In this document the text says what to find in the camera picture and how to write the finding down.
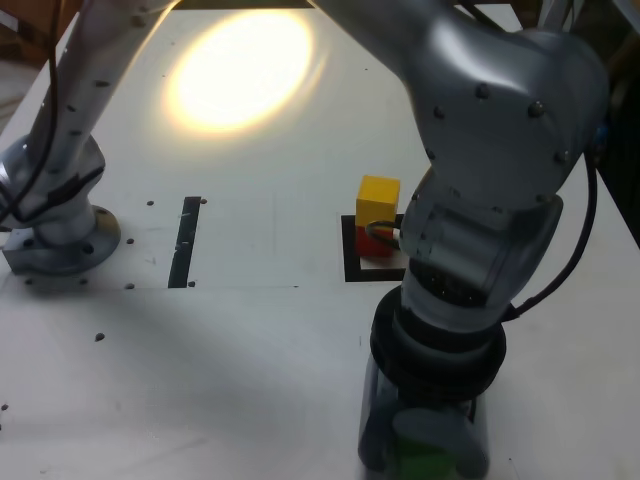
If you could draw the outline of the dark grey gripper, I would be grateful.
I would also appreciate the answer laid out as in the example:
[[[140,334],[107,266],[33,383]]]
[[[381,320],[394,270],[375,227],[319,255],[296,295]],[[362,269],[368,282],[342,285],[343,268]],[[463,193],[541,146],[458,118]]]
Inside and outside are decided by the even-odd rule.
[[[397,387],[370,355],[358,437],[358,456],[367,471],[384,473],[387,469],[394,430],[403,439],[443,449],[453,457],[456,471],[463,479],[486,478],[490,457],[482,396],[472,401],[418,406],[397,413],[399,408]]]

